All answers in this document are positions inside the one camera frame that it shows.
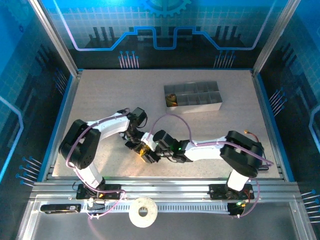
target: yellow object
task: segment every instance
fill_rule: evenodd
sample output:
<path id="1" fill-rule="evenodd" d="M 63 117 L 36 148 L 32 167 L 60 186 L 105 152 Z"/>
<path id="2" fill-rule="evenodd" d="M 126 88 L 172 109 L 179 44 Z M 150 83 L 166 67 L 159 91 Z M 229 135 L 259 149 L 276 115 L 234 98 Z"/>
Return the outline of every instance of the yellow object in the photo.
<path id="1" fill-rule="evenodd" d="M 145 155 L 146 154 L 146 151 L 145 151 L 145 149 L 144 148 L 142 148 L 142 149 L 140 149 L 140 157 L 142 157 L 143 155 Z"/>
<path id="2" fill-rule="evenodd" d="M 145 155 L 149 150 L 150 150 L 150 147 L 149 147 L 148 145 L 144 145 L 144 146 L 140 149 L 140 151 L 139 151 L 140 157 L 142 157 L 143 155 Z"/>
<path id="3" fill-rule="evenodd" d="M 167 107 L 176 107 L 177 104 L 177 96 L 175 94 L 169 94 L 165 96 L 165 102 Z"/>

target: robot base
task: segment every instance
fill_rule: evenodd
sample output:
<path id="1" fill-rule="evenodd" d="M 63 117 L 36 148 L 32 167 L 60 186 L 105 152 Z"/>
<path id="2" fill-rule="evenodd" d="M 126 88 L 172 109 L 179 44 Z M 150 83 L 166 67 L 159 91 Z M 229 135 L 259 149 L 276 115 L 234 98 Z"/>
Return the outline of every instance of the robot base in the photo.
<path id="1" fill-rule="evenodd" d="M 119 190 L 121 189 L 120 184 L 104 184 L 100 187 L 100 190 Z M 84 187 L 83 184 L 78 185 L 78 189 L 76 191 L 76 199 L 77 200 L 84 200 L 90 199 L 91 197 L 95 197 L 97 199 L 111 199 L 111 200 L 119 200 L 120 199 L 120 192 L 119 193 L 94 193 L 90 189 Z"/>
<path id="2" fill-rule="evenodd" d="M 210 184 L 208 194 L 211 200 L 246 200 L 248 196 L 255 199 L 251 184 L 245 184 L 241 191 L 226 189 L 225 184 Z"/>

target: gray sorting tray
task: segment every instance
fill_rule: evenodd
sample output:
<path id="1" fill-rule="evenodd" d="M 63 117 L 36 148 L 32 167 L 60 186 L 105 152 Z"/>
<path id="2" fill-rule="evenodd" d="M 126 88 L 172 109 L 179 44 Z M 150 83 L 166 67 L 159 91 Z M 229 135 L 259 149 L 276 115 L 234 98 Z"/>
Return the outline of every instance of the gray sorting tray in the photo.
<path id="1" fill-rule="evenodd" d="M 164 97 L 169 94 L 175 94 L 177 101 L 177 106 L 167 106 L 166 99 L 164 99 L 166 112 L 172 114 L 217 111 L 222 104 L 216 81 L 165 85 Z"/>

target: small object in tray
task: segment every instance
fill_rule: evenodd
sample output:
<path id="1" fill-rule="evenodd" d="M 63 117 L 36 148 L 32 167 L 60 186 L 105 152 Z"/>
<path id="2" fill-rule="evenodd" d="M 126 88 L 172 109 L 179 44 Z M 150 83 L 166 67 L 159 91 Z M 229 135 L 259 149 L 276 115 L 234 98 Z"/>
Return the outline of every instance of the small object in tray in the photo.
<path id="1" fill-rule="evenodd" d="M 168 94 L 167 96 L 165 96 L 165 102 L 167 107 L 178 106 L 177 96 L 175 94 Z"/>

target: gear logo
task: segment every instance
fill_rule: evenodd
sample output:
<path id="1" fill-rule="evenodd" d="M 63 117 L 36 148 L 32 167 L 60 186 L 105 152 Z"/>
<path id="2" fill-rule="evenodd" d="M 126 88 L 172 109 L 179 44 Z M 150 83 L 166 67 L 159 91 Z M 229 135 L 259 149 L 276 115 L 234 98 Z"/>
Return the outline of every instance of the gear logo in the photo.
<path id="1" fill-rule="evenodd" d="M 180 14 L 181 10 L 186 9 L 191 0 L 140 0 L 145 10 L 157 17 L 173 17 L 174 14 Z"/>

